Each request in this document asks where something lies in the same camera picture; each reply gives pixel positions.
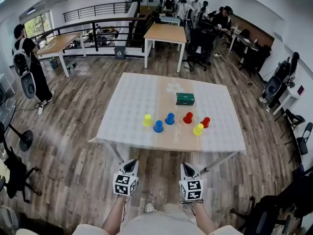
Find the speaker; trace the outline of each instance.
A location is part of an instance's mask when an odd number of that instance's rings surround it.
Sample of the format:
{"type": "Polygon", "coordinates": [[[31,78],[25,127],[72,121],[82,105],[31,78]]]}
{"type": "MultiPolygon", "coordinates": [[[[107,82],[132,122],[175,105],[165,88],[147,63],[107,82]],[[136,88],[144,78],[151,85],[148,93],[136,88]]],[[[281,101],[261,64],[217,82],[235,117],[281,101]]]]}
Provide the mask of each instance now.
{"type": "Polygon", "coordinates": [[[36,95],[36,84],[33,74],[31,72],[28,72],[25,75],[21,76],[21,82],[25,96],[28,99],[34,98],[36,95]]]}
{"type": "Polygon", "coordinates": [[[265,86],[266,95],[274,96],[278,92],[281,86],[282,86],[282,82],[279,80],[277,76],[271,77],[265,86]]]}

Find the table leg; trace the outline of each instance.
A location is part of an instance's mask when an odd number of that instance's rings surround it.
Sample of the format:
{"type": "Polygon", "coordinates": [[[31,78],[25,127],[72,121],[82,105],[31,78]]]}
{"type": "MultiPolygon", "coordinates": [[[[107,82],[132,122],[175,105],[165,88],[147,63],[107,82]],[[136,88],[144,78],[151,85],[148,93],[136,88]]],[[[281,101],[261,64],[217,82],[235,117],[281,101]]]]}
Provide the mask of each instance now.
{"type": "Polygon", "coordinates": [[[8,86],[10,87],[11,91],[15,94],[15,90],[13,89],[13,87],[10,85],[9,81],[6,79],[6,77],[4,76],[4,80],[7,82],[8,86]]]}
{"type": "Polygon", "coordinates": [[[112,147],[112,145],[109,143],[109,142],[104,142],[105,146],[107,147],[107,149],[112,153],[114,159],[119,163],[123,163],[124,160],[123,158],[121,157],[121,155],[119,154],[118,150],[117,149],[114,149],[112,147]]]}
{"type": "Polygon", "coordinates": [[[86,49],[85,49],[85,45],[84,45],[83,34],[81,34],[79,38],[80,38],[80,45],[82,46],[84,57],[86,57],[86,49]]]}
{"type": "Polygon", "coordinates": [[[226,157],[217,159],[216,161],[214,161],[210,165],[208,165],[206,168],[204,168],[203,171],[208,172],[208,171],[212,170],[214,167],[221,165],[222,163],[224,163],[225,161],[227,161],[231,157],[235,156],[237,153],[238,153],[237,151],[231,152],[226,157]]]}
{"type": "MultiPolygon", "coordinates": [[[[246,54],[248,52],[248,46],[245,47],[245,51],[244,51],[244,54],[246,54]]],[[[242,57],[240,63],[243,64],[245,61],[244,57],[242,57]]]]}
{"type": "Polygon", "coordinates": [[[233,45],[234,45],[235,39],[236,39],[236,35],[235,35],[235,34],[233,34],[233,40],[231,41],[231,44],[230,44],[229,50],[231,50],[231,49],[233,48],[233,45]]]}
{"type": "Polygon", "coordinates": [[[59,51],[59,58],[60,58],[60,62],[62,64],[64,73],[66,77],[69,77],[68,71],[67,71],[67,66],[65,65],[64,59],[63,59],[63,54],[62,51],[59,51]]]}
{"type": "Polygon", "coordinates": [[[280,106],[278,106],[276,111],[274,111],[273,115],[276,115],[277,112],[279,112],[279,110],[287,103],[287,101],[289,100],[290,97],[291,97],[291,95],[288,94],[288,96],[285,98],[285,100],[280,104],[280,106]]]}
{"type": "Polygon", "coordinates": [[[145,69],[148,67],[148,39],[145,38],[145,69]]]}
{"type": "Polygon", "coordinates": [[[181,45],[181,48],[180,48],[180,55],[179,55],[177,73],[180,72],[181,61],[182,61],[182,56],[184,55],[184,50],[185,50],[185,43],[183,43],[183,44],[181,45]]]}

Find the white sneaker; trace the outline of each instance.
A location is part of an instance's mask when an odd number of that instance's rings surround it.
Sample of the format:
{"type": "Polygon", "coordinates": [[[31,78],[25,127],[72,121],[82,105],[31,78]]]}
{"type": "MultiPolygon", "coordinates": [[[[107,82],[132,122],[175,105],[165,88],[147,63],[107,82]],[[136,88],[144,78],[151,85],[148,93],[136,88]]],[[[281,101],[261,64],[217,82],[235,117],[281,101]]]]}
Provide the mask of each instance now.
{"type": "Polygon", "coordinates": [[[51,99],[47,100],[48,103],[50,103],[52,101],[53,96],[54,96],[54,91],[51,91],[51,94],[52,94],[52,97],[51,97],[51,99]]]}
{"type": "Polygon", "coordinates": [[[268,102],[266,98],[262,98],[262,97],[259,97],[259,101],[265,104],[268,102]]]}
{"type": "Polygon", "coordinates": [[[154,212],[154,211],[156,211],[154,204],[148,203],[146,205],[146,212],[154,212]]]}

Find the black chair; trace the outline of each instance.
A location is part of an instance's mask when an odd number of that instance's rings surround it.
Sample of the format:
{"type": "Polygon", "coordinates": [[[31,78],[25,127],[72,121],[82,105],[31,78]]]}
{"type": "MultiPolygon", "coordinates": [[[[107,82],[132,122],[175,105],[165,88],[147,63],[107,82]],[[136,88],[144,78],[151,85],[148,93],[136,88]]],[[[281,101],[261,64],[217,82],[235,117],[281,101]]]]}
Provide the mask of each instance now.
{"type": "Polygon", "coordinates": [[[213,33],[203,31],[199,28],[192,28],[190,30],[190,43],[187,47],[187,59],[182,60],[182,62],[187,62],[190,71],[194,70],[195,64],[203,67],[206,71],[206,63],[208,62],[208,54],[210,49],[213,47],[213,41],[217,36],[213,33]],[[198,47],[201,47],[201,54],[197,53],[198,47]]]}
{"type": "Polygon", "coordinates": [[[27,172],[26,165],[23,164],[21,158],[14,154],[12,148],[11,151],[6,149],[6,153],[8,158],[4,161],[4,164],[10,170],[10,179],[8,183],[4,183],[3,186],[6,187],[6,192],[9,198],[14,198],[17,191],[22,191],[24,202],[29,203],[30,201],[25,197],[25,187],[29,188],[38,196],[41,196],[42,193],[40,191],[36,191],[32,186],[30,186],[29,183],[26,182],[30,174],[33,171],[38,171],[39,169],[37,167],[33,167],[30,171],[27,172]]]}
{"type": "Polygon", "coordinates": [[[244,64],[240,64],[239,70],[246,69],[249,72],[249,76],[251,74],[256,74],[256,72],[260,71],[262,65],[265,60],[270,56],[271,48],[267,45],[259,48],[259,51],[250,50],[248,54],[243,54],[243,58],[245,59],[244,64]]]}
{"type": "Polygon", "coordinates": [[[245,235],[271,235],[275,225],[279,224],[284,225],[282,235],[287,234],[291,216],[288,215],[286,220],[278,219],[280,207],[275,204],[275,199],[276,196],[265,196],[255,205],[255,198],[250,197],[252,205],[249,215],[231,209],[231,213],[246,221],[238,230],[241,232],[245,228],[245,235]]]}
{"type": "Polygon", "coordinates": [[[285,119],[284,119],[284,121],[282,121],[282,123],[285,122],[287,118],[289,119],[289,124],[291,125],[292,131],[294,131],[294,129],[295,129],[298,125],[300,125],[300,124],[302,124],[302,123],[305,122],[305,119],[304,119],[302,116],[300,116],[300,115],[295,115],[295,114],[291,113],[290,110],[288,110],[288,109],[285,110],[284,112],[282,112],[281,115],[280,115],[277,119],[275,119],[275,122],[276,122],[281,116],[284,116],[284,117],[285,117],[285,119]]]}
{"type": "MultiPolygon", "coordinates": [[[[297,147],[298,147],[299,152],[300,152],[301,155],[305,155],[305,154],[307,154],[309,152],[308,151],[308,147],[307,147],[307,141],[308,141],[308,139],[309,139],[309,137],[311,135],[312,128],[313,128],[313,123],[309,122],[307,124],[307,126],[305,127],[305,130],[304,130],[304,132],[302,134],[302,137],[296,139],[296,144],[297,144],[297,147]],[[307,131],[309,132],[309,135],[306,138],[304,138],[303,136],[304,136],[304,134],[307,131]]],[[[292,157],[291,157],[291,159],[289,161],[289,164],[292,161],[292,159],[293,159],[293,157],[295,155],[295,152],[296,151],[293,152],[292,157]]]]}

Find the wooden desk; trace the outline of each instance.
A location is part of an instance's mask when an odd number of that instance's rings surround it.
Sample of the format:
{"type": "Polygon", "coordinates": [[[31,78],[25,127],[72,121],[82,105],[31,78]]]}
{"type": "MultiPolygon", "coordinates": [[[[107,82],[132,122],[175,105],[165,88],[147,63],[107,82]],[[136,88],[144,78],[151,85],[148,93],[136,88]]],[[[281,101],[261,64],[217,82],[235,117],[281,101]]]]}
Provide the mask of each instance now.
{"type": "Polygon", "coordinates": [[[119,163],[129,159],[130,147],[226,153],[208,164],[207,171],[237,153],[246,153],[240,123],[226,86],[126,72],[114,90],[96,137],[89,142],[104,143],[119,163]],[[177,92],[193,93],[194,105],[176,105],[177,92]],[[173,125],[164,121],[169,112],[175,114],[173,125]],[[183,121],[187,112],[193,113],[190,124],[183,121]],[[153,126],[142,124],[145,114],[152,116],[153,123],[162,120],[161,133],[155,132],[153,126]],[[193,128],[204,117],[211,118],[210,125],[201,136],[196,136],[193,128]]]}
{"type": "Polygon", "coordinates": [[[144,38],[145,38],[145,68],[148,67],[148,47],[149,47],[148,41],[153,41],[152,46],[153,48],[154,41],[168,42],[181,45],[179,62],[177,67],[177,72],[179,73],[182,56],[185,50],[185,43],[187,42],[184,27],[155,23],[147,31],[144,38]]]}
{"type": "Polygon", "coordinates": [[[37,55],[42,56],[45,54],[53,54],[53,55],[58,56],[60,58],[60,62],[62,64],[65,76],[69,77],[67,67],[66,67],[64,59],[63,59],[62,50],[64,50],[71,42],[73,42],[78,37],[80,38],[80,44],[81,44],[82,49],[83,49],[84,57],[86,57],[82,32],[56,36],[55,38],[53,38],[48,43],[48,45],[46,45],[42,49],[38,50],[37,55]]]}

